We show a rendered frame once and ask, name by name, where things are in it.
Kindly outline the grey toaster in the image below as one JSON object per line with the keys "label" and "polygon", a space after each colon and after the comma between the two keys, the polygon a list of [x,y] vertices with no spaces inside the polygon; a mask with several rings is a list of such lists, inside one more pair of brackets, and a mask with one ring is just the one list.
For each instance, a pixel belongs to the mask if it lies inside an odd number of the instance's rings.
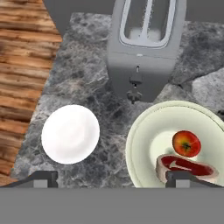
{"label": "grey toaster", "polygon": [[107,69],[114,92],[153,102],[175,67],[186,0],[115,0]]}

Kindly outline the raw red steak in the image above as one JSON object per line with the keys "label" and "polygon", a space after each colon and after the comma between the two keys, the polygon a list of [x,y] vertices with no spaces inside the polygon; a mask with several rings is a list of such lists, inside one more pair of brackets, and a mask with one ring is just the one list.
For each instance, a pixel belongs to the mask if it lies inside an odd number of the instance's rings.
{"label": "raw red steak", "polygon": [[190,172],[196,178],[210,183],[215,183],[219,177],[218,170],[210,164],[172,154],[160,155],[156,162],[156,174],[163,183],[167,181],[165,173],[169,171]]}

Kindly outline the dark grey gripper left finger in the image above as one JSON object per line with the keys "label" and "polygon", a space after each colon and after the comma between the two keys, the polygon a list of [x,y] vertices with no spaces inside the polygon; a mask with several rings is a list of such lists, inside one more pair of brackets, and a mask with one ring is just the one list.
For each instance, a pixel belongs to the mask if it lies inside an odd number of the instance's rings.
{"label": "dark grey gripper left finger", "polygon": [[56,171],[35,171],[27,178],[5,185],[17,188],[57,188],[58,173]]}

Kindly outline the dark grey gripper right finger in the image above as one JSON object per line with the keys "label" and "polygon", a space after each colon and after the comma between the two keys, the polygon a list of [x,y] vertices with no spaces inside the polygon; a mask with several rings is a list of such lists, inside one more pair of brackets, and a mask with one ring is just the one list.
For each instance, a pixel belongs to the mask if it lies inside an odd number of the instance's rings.
{"label": "dark grey gripper right finger", "polygon": [[198,188],[198,187],[214,187],[221,188],[221,185],[216,185],[205,180],[200,180],[193,176],[189,171],[167,171],[166,188]]}

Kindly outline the red apple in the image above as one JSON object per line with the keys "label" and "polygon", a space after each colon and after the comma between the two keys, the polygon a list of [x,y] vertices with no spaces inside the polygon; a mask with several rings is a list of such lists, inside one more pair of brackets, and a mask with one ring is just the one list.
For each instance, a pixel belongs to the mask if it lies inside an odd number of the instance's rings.
{"label": "red apple", "polygon": [[191,131],[178,131],[172,138],[172,147],[180,155],[193,158],[200,153],[201,142]]}

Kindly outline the small white plate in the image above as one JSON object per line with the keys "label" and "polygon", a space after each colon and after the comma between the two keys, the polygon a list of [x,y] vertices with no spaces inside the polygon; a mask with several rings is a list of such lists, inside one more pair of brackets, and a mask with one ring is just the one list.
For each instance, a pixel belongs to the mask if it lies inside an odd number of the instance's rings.
{"label": "small white plate", "polygon": [[98,144],[100,125],[95,114],[81,105],[66,105],[46,119],[41,133],[45,154],[71,165],[86,159]]}

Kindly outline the pale green bowl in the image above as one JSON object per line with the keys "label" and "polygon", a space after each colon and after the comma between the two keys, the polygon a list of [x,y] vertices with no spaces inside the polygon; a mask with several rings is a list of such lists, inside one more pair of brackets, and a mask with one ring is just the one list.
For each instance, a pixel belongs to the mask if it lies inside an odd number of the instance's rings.
{"label": "pale green bowl", "polygon": [[132,124],[125,146],[129,176],[139,188],[163,188],[156,174],[157,158],[174,154],[172,137],[181,130],[201,142],[193,162],[212,165],[219,172],[216,183],[224,186],[224,121],[214,112],[189,101],[164,101],[147,108]]}

